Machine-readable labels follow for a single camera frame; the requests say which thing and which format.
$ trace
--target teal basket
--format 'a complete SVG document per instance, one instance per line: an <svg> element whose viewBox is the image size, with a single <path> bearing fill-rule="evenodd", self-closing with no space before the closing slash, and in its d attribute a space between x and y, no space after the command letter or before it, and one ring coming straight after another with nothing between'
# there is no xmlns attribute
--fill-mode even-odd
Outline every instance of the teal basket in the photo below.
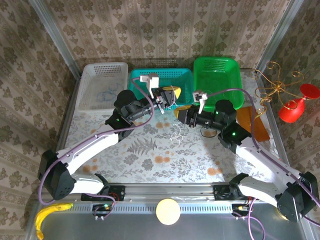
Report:
<svg viewBox="0 0 320 240"><path fill-rule="evenodd" d="M193 104L194 99L192 93L194 91L194 79L192 72L188 68L143 68L135 69L131 72L130 79L138 78L140 75L158 74L159 76L159 87L180 87L181 94L175 103L180 107L184 105ZM142 88L142 90L149 94L147 90L147 84L136 80L135 83ZM135 86L131 80L128 83L128 89L133 91L135 97L140 100L144 96ZM176 109L177 106L173 105L171 109Z"/></svg>

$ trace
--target white basket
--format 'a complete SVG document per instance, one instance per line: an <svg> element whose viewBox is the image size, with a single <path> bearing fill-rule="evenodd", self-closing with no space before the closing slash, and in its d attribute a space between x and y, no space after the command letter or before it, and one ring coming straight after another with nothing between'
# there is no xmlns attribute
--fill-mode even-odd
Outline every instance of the white basket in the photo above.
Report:
<svg viewBox="0 0 320 240"><path fill-rule="evenodd" d="M101 62L85 66L75 109L82 113L113 111L117 95L127 89L128 64Z"/></svg>

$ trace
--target round yellow ball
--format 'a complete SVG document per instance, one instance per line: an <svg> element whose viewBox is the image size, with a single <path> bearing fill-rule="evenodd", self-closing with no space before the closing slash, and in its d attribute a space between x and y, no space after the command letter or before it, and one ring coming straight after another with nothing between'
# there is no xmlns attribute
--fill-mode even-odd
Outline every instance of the round yellow ball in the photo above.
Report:
<svg viewBox="0 0 320 240"><path fill-rule="evenodd" d="M158 203L155 214L162 224L172 225L180 218L180 206L175 200L167 198Z"/></svg>

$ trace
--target green basket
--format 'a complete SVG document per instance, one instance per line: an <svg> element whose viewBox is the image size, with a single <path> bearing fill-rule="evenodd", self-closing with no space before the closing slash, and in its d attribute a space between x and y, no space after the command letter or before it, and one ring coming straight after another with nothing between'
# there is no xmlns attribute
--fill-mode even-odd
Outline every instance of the green basket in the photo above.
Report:
<svg viewBox="0 0 320 240"><path fill-rule="evenodd" d="M175 101L178 107L184 105L190 105L194 103L192 93L194 91L194 78L192 72L188 68L143 68L135 69L131 72L130 79L140 77L140 75L149 75L151 73L158 74L159 76L159 87L180 87L181 94L179 98ZM149 94L147 90L147 85L145 82L140 82L136 80L135 83L142 88L142 90ZM135 88L132 82L129 80L128 89L133 91L135 97L140 100L144 96L142 93ZM177 106L171 106L171 110L176 109Z"/></svg>
<svg viewBox="0 0 320 240"><path fill-rule="evenodd" d="M202 90L205 93L216 93L224 89L242 89L240 68L238 63L227 57L202 56L193 64L194 90ZM227 99L231 101L235 109L244 104L244 95L241 91L228 91L223 94L209 97L204 109L213 111L216 102Z"/></svg>

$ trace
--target floral tablecloth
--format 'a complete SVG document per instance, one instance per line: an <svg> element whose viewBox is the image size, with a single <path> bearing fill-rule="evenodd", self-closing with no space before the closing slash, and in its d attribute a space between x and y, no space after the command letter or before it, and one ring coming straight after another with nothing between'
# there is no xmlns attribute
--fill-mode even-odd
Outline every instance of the floral tablecloth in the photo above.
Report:
<svg viewBox="0 0 320 240"><path fill-rule="evenodd" d="M252 96L257 87L249 72L241 72L242 87ZM261 108L254 98L255 107ZM249 106L245 97L245 106ZM110 115L90 115L74 112L66 140L72 146L98 129ZM149 116L136 121L145 122ZM270 140L261 144L277 153L267 116L261 120ZM154 115L150 124L134 130L129 137L109 147L78 169L81 174L102 174L114 183L211 183L227 182L239 173L247 173L257 179L268 176L251 163L225 149L213 130L197 126L189 128L176 120L173 111Z"/></svg>

